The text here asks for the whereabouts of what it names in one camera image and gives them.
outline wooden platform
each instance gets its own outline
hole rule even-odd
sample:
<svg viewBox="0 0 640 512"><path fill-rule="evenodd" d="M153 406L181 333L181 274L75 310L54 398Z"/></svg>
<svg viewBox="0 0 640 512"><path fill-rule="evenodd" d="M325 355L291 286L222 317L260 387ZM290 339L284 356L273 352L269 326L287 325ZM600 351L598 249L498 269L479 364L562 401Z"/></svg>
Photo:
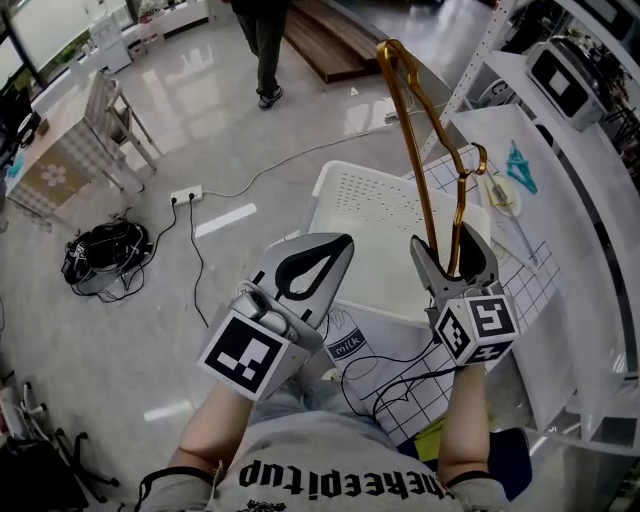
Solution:
<svg viewBox="0 0 640 512"><path fill-rule="evenodd" d="M297 0L285 39L326 83L380 72L375 36L322 0Z"/></svg>

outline blue clothespin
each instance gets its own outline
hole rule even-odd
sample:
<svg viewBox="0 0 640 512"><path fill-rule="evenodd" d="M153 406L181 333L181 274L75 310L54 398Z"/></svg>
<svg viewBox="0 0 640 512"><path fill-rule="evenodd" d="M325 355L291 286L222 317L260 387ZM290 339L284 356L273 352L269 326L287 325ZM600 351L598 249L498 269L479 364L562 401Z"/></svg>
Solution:
<svg viewBox="0 0 640 512"><path fill-rule="evenodd" d="M511 141L511 151L507 157L507 175L526 187L532 194L538 193L538 187L536 187L536 183L531 177L531 171L529 171L529 161L524 159L513 140Z"/></svg>

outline white plastic basket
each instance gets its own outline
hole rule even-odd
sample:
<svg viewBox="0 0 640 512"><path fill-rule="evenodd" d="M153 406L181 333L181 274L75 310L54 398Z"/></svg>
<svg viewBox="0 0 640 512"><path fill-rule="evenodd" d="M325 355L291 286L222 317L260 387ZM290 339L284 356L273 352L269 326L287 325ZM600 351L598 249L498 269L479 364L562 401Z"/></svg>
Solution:
<svg viewBox="0 0 640 512"><path fill-rule="evenodd" d="M448 265L456 198L429 189L440 262ZM464 220L489 241L489 216L467 204ZM409 252L427 240L415 181L333 160L322 168L301 233L348 233L355 242L336 301L405 324L426 326L429 294Z"/></svg>

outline power strip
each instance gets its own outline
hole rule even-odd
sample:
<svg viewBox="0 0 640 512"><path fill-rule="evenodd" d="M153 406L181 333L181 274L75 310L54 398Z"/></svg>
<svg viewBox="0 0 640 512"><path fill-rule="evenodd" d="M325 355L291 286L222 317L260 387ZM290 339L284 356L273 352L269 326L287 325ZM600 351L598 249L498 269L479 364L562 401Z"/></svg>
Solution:
<svg viewBox="0 0 640 512"><path fill-rule="evenodd" d="M201 201L202 200L202 185L198 185L197 187L184 188L182 190L176 190L175 192L171 192L171 196L169 200L173 202L175 199L175 205L180 206L181 204L189 204L189 195L193 194L192 202Z"/></svg>

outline black wire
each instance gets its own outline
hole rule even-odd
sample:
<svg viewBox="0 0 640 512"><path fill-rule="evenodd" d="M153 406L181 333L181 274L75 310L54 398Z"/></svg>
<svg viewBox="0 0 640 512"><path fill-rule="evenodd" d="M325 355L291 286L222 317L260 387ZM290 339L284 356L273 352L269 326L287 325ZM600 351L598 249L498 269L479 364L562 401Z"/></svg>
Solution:
<svg viewBox="0 0 640 512"><path fill-rule="evenodd" d="M196 306L196 310L200 314L200 318L202 318L204 325L206 325L208 329L209 324L205 319L204 315L202 314L202 311L200 311L200 307L198 306L198 283L200 282L200 278L202 277L202 272L204 271L204 260L202 259L202 255L200 254L200 251L198 250L198 246L196 245L196 241L194 239L195 230L193 228L193 198L192 197L189 197L189 222L191 223L191 245L193 245L193 248L196 250L196 253L198 254L198 258L200 258L200 272L198 273L198 279L196 280L196 284L193 287L193 304Z"/></svg>
<svg viewBox="0 0 640 512"><path fill-rule="evenodd" d="M327 341L327 337L329 336L329 326L331 325L331 320L329 320L329 315L327 314L327 332L324 333L324 337L322 341Z"/></svg>
<svg viewBox="0 0 640 512"><path fill-rule="evenodd" d="M353 405L351 405L351 402L349 402L349 399L347 398L347 394L344 391L344 378L345 378L345 375L347 374L347 370L349 369L349 366L351 366L353 363L357 363L358 361L363 361L365 359L384 359L385 361L392 361L394 363L413 363L414 361L417 361L422 356L424 356L426 354L427 350L429 350L429 348L431 347L431 345L433 345L433 340L431 340L427 344L427 346L424 348L424 350L422 352L420 352L417 356L415 356L415 357L413 357L411 359L394 359L393 357L375 356L374 355L374 356L358 357L357 359L354 359L353 361L349 361L347 366L344 367L344 370L342 370L342 377L340 377L340 389L342 390L342 396L344 396L344 399L346 400L347 405L349 405L349 407L353 411L353 413L356 416L364 416L364 417L369 416L368 414L360 414L358 411L356 411L353 408Z"/></svg>
<svg viewBox="0 0 640 512"><path fill-rule="evenodd" d="M395 404L396 402L408 402L409 401L409 393L411 393L411 391L413 391L416 387L418 387L422 382L424 382L423 379L421 381L416 381L416 382L412 382L411 384L409 384L407 386L407 391L404 395L399 396L398 398L394 398L393 400L389 400L388 402L383 402L380 404L380 407L378 407L378 409L376 411L374 411L375 414L378 414L382 409L385 408L389 408L391 405Z"/></svg>
<svg viewBox="0 0 640 512"><path fill-rule="evenodd" d="M384 409L385 407L387 407L387 403L383 402L382 406L380 407L380 409L376 409L376 406L378 405L378 402L380 400L382 400L382 397L385 395L385 393L387 391L389 391L391 388L395 387L395 386L399 386L400 384L406 384L407 382L415 382L415 381L424 381L425 379L432 379L434 377L441 377L443 375L446 375L448 373L451 372L455 372L457 370L462 370L464 368L464 366L454 366L452 368L447 368L446 370L439 370L439 371L435 371L435 372L427 372L427 373L423 373L422 375L417 375L416 377L407 377L406 379L400 379L399 381L396 382L392 382L391 384L389 384L386 388L384 388L382 390L381 393L379 393L378 398L376 398L376 401L373 402L373 414L371 415L371 419L373 420L373 422L380 426L380 423L378 422L378 418L377 415L378 413ZM392 403L398 401L399 398L396 398L392 401L389 402L389 405L391 405Z"/></svg>
<svg viewBox="0 0 640 512"><path fill-rule="evenodd" d="M126 280L125 273L122 270L120 271L120 279L122 279L122 285L124 287L124 291L126 292L124 295L122 295L121 297L118 297L108 290L98 290L97 292L89 292L89 293L83 292L82 290L80 290L80 285L84 283L89 277L91 277L92 275L91 269L89 269L89 271L85 274L85 276L75 286L71 285L71 290L73 291L73 293L75 293L76 295L79 295L80 297L98 297L98 299L100 299L100 302L102 302L103 304L113 304L114 302L119 302L128 297L131 297L132 295L135 295L140 290L142 290L142 287L144 286L144 281L145 281L144 268L147 265L149 265L149 263L151 263L153 259L156 257L156 253L158 252L158 245L160 243L160 238L162 238L162 235L164 235L173 226L175 226L176 222L178 221L178 217L176 215L176 204L175 204L175 201L173 200L171 202L171 211L173 212L173 221L171 222L171 224L169 224L169 226L163 229L158 235L158 238L156 238L156 243L149 259L147 259L147 261L145 261L144 263L138 265L138 268L133 274L131 274L131 278L129 279L128 282ZM133 282L133 279L136 277L136 275L138 275L138 272L142 273L142 282L140 283L140 286L138 286L138 288L136 288L134 291L129 293L129 290L131 289L131 283Z"/></svg>

